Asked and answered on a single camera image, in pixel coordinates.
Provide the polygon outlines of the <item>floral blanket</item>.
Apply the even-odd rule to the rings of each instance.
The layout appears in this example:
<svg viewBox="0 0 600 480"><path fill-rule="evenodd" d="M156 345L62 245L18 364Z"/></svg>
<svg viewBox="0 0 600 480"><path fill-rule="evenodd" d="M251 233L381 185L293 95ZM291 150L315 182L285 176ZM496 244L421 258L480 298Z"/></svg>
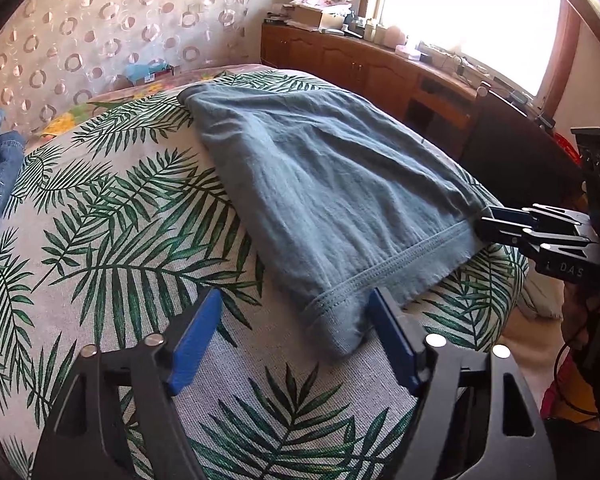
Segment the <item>floral blanket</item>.
<svg viewBox="0 0 600 480"><path fill-rule="evenodd" d="M270 68L269 65L263 64L239 64L201 68L200 70L186 70L186 72L175 72L173 75L161 76L154 81L148 82L148 84L114 90L100 96L95 96L82 104L76 104L67 108L40 132L31 136L26 146L26 153L29 154L36 148L50 142L56 136L61 136L76 128L76 126L81 125L82 122L106 113L107 110L111 110L125 102L135 101L145 96L154 96L157 93L194 84L198 81L209 80L225 72L241 74L256 72L257 70L267 70L268 68Z"/></svg>

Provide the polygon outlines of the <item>wooden cabinet desk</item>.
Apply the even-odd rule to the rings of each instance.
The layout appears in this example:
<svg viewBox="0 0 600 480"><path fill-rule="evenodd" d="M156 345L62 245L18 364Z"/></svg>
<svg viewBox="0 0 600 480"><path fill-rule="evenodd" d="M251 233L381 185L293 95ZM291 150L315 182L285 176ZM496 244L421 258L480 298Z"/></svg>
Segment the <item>wooden cabinet desk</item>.
<svg viewBox="0 0 600 480"><path fill-rule="evenodd" d="M261 63L349 90L460 159L476 90L434 66L363 40L265 23Z"/></svg>

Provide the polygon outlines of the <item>dark chair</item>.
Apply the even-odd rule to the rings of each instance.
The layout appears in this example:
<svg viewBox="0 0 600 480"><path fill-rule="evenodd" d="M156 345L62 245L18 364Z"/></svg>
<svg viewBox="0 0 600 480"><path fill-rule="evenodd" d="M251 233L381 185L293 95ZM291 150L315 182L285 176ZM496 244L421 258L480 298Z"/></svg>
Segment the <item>dark chair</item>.
<svg viewBox="0 0 600 480"><path fill-rule="evenodd" d="M583 195L580 166L556 140L497 94L477 90L460 166L504 206L571 208Z"/></svg>

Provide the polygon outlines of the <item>grey-blue pants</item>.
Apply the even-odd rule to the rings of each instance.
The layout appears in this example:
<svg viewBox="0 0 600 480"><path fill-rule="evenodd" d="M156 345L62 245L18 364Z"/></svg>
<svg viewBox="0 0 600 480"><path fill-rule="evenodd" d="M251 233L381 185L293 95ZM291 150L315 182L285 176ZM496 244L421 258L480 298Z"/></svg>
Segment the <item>grey-blue pants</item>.
<svg viewBox="0 0 600 480"><path fill-rule="evenodd" d="M254 72L178 99L306 338L334 359L370 330L373 288L409 304L483 248L475 222L494 196L362 96Z"/></svg>

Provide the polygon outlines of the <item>cardboard box on desk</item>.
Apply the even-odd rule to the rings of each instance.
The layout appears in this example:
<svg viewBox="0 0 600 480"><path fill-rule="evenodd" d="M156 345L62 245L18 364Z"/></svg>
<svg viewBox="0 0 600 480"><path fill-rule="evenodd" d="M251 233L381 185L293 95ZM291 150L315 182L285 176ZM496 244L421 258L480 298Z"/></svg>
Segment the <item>cardboard box on desk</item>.
<svg viewBox="0 0 600 480"><path fill-rule="evenodd" d="M344 23L344 16L333 14L322 9L311 8L304 4L297 4L289 11L291 21L312 28L336 28L340 29Z"/></svg>

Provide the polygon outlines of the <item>sheer circle-pattern curtain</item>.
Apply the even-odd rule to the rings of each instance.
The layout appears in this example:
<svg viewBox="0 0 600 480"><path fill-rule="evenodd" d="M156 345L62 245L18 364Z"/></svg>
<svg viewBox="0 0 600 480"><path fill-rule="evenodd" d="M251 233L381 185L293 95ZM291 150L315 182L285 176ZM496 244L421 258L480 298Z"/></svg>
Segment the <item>sheer circle-pattern curtain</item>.
<svg viewBox="0 0 600 480"><path fill-rule="evenodd" d="M0 0L5 130L41 131L64 110L132 84L126 66L178 70L248 56L250 0Z"/></svg>

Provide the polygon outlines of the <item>blue tissue box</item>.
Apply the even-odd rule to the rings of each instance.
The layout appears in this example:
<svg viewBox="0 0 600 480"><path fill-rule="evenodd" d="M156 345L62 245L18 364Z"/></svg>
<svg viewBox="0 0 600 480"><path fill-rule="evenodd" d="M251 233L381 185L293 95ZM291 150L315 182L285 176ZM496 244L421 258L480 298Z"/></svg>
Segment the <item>blue tissue box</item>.
<svg viewBox="0 0 600 480"><path fill-rule="evenodd" d="M152 61L149 64L131 64L125 67L123 75L125 78L139 86L140 84L148 84L164 75L173 75L175 67L166 61Z"/></svg>

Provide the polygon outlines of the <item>palm leaf bedspread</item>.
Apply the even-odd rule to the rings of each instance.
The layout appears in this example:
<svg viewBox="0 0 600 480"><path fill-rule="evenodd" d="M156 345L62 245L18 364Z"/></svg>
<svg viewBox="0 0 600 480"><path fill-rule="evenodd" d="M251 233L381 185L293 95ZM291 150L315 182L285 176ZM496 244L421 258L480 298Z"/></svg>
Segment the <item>palm leaf bedspread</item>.
<svg viewBox="0 0 600 480"><path fill-rule="evenodd" d="M31 477L79 350L132 347L191 304L224 301L178 397L213 479L373 479L413 400L378 344L329 365L240 223L174 91L113 102L30 153L0 224L0 445Z"/></svg>

